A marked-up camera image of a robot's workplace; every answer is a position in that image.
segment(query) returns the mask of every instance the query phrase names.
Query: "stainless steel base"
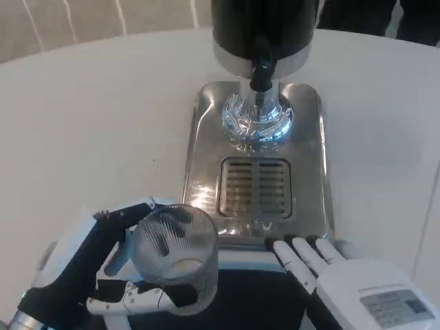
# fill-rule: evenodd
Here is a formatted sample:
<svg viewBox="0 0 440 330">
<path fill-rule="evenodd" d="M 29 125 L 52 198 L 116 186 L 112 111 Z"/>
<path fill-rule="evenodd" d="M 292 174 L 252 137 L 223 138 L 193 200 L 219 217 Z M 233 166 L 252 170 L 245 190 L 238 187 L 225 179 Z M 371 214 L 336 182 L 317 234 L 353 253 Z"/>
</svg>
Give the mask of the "stainless steel base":
<svg viewBox="0 0 440 330">
<path fill-rule="evenodd" d="M 231 143 L 221 121 L 225 101 L 238 90 L 238 82 L 210 82 L 197 94 L 182 201 L 205 210 L 214 219 L 223 247 L 233 245 L 235 248 L 259 249 L 263 248 L 265 237 L 330 235 L 333 231 L 333 210 L 324 118 L 318 94 L 308 85 L 281 85 L 280 92 L 291 102 L 294 110 L 289 139 L 283 143 L 249 145 Z M 240 165 L 231 163 L 231 159 L 248 166 L 277 166 L 264 163 L 287 162 L 286 166 L 280 165 L 279 180 L 283 183 L 280 194 L 274 194 L 277 188 L 274 186 L 271 194 L 264 195 L 258 181 L 258 175 L 262 174 L 249 174 L 246 179 L 246 167 L 234 172 L 243 177 L 238 180 L 245 185 L 232 185 L 228 186 L 229 190 L 226 189 L 225 176 L 231 174 L 224 173 L 225 168 L 230 168 L 231 164 Z M 277 173 L 271 178 L 275 184 Z M 225 206 L 228 191 L 229 208 Z M 237 191 L 249 193 L 240 195 Z M 280 212 L 264 212 L 271 210 L 261 207 L 262 198 L 267 196 L 266 202 L 274 202 L 273 205 L 281 207 Z M 291 203 L 286 203 L 286 196 Z"/>
</svg>

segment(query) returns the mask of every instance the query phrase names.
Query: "robotic hand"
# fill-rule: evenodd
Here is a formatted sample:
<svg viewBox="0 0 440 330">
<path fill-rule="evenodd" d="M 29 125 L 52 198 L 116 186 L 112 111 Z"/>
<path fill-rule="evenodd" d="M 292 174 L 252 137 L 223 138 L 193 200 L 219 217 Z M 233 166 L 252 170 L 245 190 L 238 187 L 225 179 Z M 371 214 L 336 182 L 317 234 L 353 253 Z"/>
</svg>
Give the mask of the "robotic hand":
<svg viewBox="0 0 440 330">
<path fill-rule="evenodd" d="M 8 329 L 69 330 L 85 325 L 92 314 L 126 316 L 195 303 L 197 292 L 189 285 L 159 287 L 142 280 L 97 279 L 114 247 L 126 246 L 129 228 L 162 206 L 149 199 L 94 216 L 81 212 L 50 245 Z"/>
<path fill-rule="evenodd" d="M 358 258 L 350 243 L 340 253 L 326 239 L 286 241 L 268 248 L 303 295 L 317 330 L 440 329 L 439 310 L 390 263 Z"/>
</svg>

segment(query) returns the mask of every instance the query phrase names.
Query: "clear glass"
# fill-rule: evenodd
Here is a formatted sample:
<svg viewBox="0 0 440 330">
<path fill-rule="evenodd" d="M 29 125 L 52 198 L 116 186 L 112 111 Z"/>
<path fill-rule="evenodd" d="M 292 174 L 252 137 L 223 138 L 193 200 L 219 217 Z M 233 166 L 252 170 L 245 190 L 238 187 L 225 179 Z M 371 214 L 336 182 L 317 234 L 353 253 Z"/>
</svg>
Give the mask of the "clear glass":
<svg viewBox="0 0 440 330">
<path fill-rule="evenodd" d="M 175 313 L 199 313 L 217 291 L 218 234 L 211 217 L 184 204 L 165 206 L 138 223 L 131 260 L 144 281 L 158 285 L 190 284 L 196 304 Z"/>
</svg>

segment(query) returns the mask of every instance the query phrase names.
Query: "round table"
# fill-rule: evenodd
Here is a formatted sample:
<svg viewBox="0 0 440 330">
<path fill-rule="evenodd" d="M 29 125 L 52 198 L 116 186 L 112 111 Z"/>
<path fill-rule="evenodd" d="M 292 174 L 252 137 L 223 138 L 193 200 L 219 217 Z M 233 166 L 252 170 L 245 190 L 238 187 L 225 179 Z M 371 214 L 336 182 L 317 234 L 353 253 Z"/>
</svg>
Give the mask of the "round table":
<svg viewBox="0 0 440 330">
<path fill-rule="evenodd" d="M 439 159 L 438 49 L 317 30 L 285 82 L 327 114 L 338 237 L 412 272 Z M 209 30 L 138 34 L 0 65 L 0 318 L 78 210 L 179 200 L 193 100 L 216 62 Z"/>
</svg>

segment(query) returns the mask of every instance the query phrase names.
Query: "floor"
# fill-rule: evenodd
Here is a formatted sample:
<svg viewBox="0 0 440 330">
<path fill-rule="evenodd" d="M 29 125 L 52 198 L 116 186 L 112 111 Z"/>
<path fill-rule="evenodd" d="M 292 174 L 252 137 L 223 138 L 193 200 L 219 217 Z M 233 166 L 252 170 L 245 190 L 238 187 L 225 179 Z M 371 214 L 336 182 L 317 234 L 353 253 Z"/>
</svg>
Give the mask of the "floor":
<svg viewBox="0 0 440 330">
<path fill-rule="evenodd" d="M 396 5 L 387 36 L 395 36 L 401 16 Z M 210 25 L 210 0 L 0 0 L 0 63 L 113 36 Z"/>
</svg>

